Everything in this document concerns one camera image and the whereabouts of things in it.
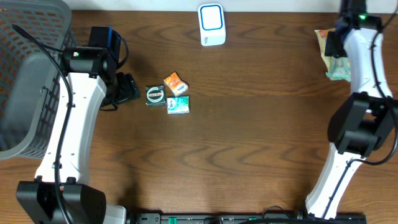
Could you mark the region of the yellow orange snack bag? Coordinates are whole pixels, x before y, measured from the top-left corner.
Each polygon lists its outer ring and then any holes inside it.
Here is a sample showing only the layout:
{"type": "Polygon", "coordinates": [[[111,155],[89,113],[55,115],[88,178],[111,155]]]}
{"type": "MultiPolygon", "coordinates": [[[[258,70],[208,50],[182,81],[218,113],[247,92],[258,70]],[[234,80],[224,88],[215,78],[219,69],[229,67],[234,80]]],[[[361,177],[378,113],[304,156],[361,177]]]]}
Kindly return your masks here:
{"type": "Polygon", "coordinates": [[[331,56],[325,55],[326,41],[328,38],[328,33],[330,31],[335,31],[335,28],[326,29],[326,30],[314,30],[314,32],[316,33],[317,39],[318,39],[321,58],[323,59],[325,65],[327,67],[327,72],[331,71],[331,65],[332,65],[332,61],[333,61],[333,58],[331,56]]]}

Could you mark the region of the mint green tissue pack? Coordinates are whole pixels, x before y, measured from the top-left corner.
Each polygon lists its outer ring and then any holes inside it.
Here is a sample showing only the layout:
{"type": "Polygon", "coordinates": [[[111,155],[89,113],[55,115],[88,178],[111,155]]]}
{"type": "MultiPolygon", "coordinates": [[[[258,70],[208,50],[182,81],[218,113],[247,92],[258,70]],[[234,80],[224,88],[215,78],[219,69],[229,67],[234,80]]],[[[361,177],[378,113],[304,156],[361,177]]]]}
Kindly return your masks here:
{"type": "Polygon", "coordinates": [[[351,67],[347,57],[340,57],[330,59],[330,67],[326,72],[326,76],[332,80],[351,81],[351,67]]]}

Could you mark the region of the small orange snack packet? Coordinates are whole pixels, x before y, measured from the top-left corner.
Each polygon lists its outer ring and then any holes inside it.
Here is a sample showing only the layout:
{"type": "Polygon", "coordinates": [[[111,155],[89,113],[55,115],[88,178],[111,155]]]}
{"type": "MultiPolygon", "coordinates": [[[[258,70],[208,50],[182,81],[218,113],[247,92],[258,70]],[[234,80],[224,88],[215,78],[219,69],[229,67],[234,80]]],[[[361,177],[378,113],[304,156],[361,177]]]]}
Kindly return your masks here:
{"type": "Polygon", "coordinates": [[[170,88],[174,96],[180,96],[188,90],[188,84],[179,77],[177,72],[173,72],[166,77],[164,83],[170,88]]]}

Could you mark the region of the white teal Kleenex tissue pack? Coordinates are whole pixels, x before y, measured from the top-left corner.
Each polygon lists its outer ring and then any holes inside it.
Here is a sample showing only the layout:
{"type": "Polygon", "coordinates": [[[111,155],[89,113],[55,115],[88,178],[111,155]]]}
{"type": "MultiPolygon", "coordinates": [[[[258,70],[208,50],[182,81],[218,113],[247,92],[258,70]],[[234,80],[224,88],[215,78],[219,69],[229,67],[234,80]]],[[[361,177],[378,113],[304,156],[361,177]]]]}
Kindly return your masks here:
{"type": "Polygon", "coordinates": [[[186,114],[190,112],[190,97],[179,96],[167,98],[168,114],[186,114]]]}

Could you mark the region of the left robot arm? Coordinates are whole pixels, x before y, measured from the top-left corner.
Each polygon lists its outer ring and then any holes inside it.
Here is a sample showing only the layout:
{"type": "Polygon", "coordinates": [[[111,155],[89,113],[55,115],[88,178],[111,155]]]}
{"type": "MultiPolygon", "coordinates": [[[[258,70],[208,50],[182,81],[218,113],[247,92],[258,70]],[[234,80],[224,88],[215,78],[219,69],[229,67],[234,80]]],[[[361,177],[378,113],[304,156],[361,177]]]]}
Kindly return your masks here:
{"type": "Polygon", "coordinates": [[[91,29],[88,45],[67,47],[55,62],[62,83],[45,156],[34,180],[21,181],[16,197],[34,223],[129,223],[126,207],[108,203],[90,187],[90,149],[100,111],[138,99],[133,76],[121,72],[127,43],[110,27],[91,29]]]}

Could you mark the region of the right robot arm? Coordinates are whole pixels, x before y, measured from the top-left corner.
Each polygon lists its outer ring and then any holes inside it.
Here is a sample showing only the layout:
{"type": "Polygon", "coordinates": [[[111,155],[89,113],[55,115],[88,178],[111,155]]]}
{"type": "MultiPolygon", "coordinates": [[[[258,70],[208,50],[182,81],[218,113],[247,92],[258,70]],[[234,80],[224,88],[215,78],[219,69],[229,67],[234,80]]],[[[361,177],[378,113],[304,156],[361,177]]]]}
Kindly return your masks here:
{"type": "Polygon", "coordinates": [[[330,149],[324,168],[305,199],[307,214],[334,220],[338,204],[357,169],[397,129],[397,100],[386,82],[381,18],[365,12],[341,12],[332,42],[351,65],[351,94],[331,117],[330,149]]]}

